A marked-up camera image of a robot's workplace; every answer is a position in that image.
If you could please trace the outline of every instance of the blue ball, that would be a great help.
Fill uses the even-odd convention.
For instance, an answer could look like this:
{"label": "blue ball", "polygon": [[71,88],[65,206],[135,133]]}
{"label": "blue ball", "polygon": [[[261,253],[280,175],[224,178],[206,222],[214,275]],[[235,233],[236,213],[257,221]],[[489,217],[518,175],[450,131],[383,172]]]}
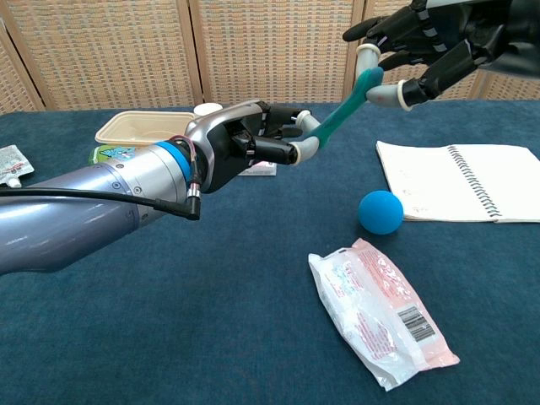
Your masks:
{"label": "blue ball", "polygon": [[359,221],[376,235],[388,235],[403,222],[403,205],[391,192],[371,192],[360,201]]}

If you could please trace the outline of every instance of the blue tablecloth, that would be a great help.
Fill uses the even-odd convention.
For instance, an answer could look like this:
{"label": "blue tablecloth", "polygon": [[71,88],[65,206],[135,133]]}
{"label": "blue tablecloth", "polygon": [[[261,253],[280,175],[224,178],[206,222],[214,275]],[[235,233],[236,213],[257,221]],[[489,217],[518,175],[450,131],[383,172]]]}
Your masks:
{"label": "blue tablecloth", "polygon": [[[323,119],[335,105],[306,107]],[[86,165],[117,112],[0,116],[0,146],[35,166],[29,185]],[[375,237],[356,213],[387,189],[376,140],[540,156],[539,127],[540,102],[367,105],[313,160],[204,196],[198,223],[165,216],[61,272],[1,277],[0,403],[537,403],[540,224],[405,223]],[[359,237],[401,268],[460,364],[378,386],[307,263]]]}

